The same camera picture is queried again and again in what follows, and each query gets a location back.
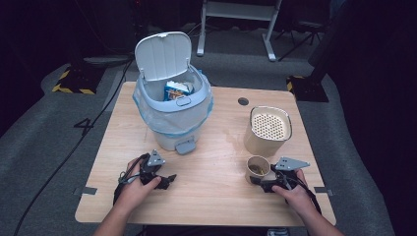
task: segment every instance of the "gray floor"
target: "gray floor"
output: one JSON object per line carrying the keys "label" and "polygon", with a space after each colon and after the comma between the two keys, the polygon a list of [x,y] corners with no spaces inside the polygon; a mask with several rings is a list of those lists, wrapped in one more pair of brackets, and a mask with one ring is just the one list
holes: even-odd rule
{"label": "gray floor", "polygon": [[[270,62],[261,40],[264,29],[213,31],[207,35],[206,53],[196,56],[197,37],[192,37],[191,63],[208,77],[213,86],[286,90],[290,75],[310,75],[307,59],[315,49],[305,44],[282,62]],[[295,33],[296,39],[304,36]],[[289,33],[272,39],[277,56],[292,46]],[[29,109],[0,140],[1,235],[12,235],[35,194],[71,152],[82,136],[73,126],[93,120],[115,91],[123,66],[108,68],[97,94],[52,92],[67,65],[57,68],[42,81],[45,96]],[[126,80],[138,75],[135,63]],[[364,167],[352,144],[340,107],[337,88],[329,76],[323,80],[329,102],[298,101],[315,157],[328,189],[337,219],[346,235],[394,235],[384,198]],[[90,235],[96,224],[75,220],[79,197],[76,188],[87,182],[111,115],[111,105],[97,120],[68,161],[57,172],[31,207],[19,235]],[[126,235],[135,235],[140,225],[129,225]],[[307,235],[292,228],[291,235]]]}

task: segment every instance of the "white container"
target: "white container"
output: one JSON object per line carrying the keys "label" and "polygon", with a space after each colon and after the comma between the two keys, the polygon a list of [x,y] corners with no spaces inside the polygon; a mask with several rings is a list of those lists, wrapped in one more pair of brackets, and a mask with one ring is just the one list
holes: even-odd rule
{"label": "white container", "polygon": [[[209,81],[190,64],[190,38],[183,32],[146,37],[136,46],[135,57],[140,75],[133,98],[156,141],[180,154],[194,150],[213,99]],[[194,92],[164,100],[164,86],[169,81],[190,83]]]}
{"label": "white container", "polygon": [[251,111],[243,143],[253,155],[273,156],[291,135],[288,113],[275,107],[256,106]]}

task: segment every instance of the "hand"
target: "hand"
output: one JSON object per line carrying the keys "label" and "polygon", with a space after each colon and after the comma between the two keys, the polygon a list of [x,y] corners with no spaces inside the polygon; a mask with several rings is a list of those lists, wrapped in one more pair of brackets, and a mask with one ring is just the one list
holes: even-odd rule
{"label": "hand", "polygon": [[[133,159],[128,163],[127,169],[129,169],[133,165],[135,160],[136,159]],[[139,172],[141,163],[142,160],[140,160],[139,163],[134,166],[130,176]],[[156,178],[153,178],[146,185],[143,185],[139,178],[135,178],[135,180],[132,183],[126,184],[123,187],[122,193],[120,194],[114,206],[123,210],[123,212],[130,214],[136,207],[138,207],[144,201],[144,199],[148,196],[150,191],[156,188],[156,186],[160,183],[160,180],[161,178],[158,176]]]}
{"label": "hand", "polygon": [[[301,169],[296,169],[295,173],[297,174],[297,177],[307,186],[303,171]],[[299,214],[302,214],[303,212],[309,212],[310,210],[316,210],[306,190],[299,185],[293,190],[286,190],[274,185],[272,186],[272,190],[286,198],[288,203]]]}

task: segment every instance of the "person's left hand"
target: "person's left hand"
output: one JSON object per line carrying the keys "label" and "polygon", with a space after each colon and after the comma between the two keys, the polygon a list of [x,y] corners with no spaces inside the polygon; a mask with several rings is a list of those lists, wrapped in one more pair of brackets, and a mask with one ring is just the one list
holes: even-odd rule
{"label": "person's left hand", "polygon": [[[129,162],[127,169],[129,169],[136,159],[133,159]],[[137,165],[131,171],[130,176],[138,173],[140,170],[140,164],[142,160],[139,161]],[[126,184],[123,187],[122,193],[117,199],[115,207],[123,210],[125,213],[130,214],[136,207],[138,207],[144,199],[148,196],[150,191],[152,191],[160,183],[161,178],[155,177],[146,185],[143,185],[140,178],[135,178],[134,181],[130,184]]]}

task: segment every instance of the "trash can lid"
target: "trash can lid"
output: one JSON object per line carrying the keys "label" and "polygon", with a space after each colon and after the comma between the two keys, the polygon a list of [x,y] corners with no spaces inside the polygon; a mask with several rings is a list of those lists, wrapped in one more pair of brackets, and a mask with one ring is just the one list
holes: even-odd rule
{"label": "trash can lid", "polygon": [[191,40],[181,31],[148,36],[136,45],[135,57],[140,78],[159,81],[175,77],[189,68]]}

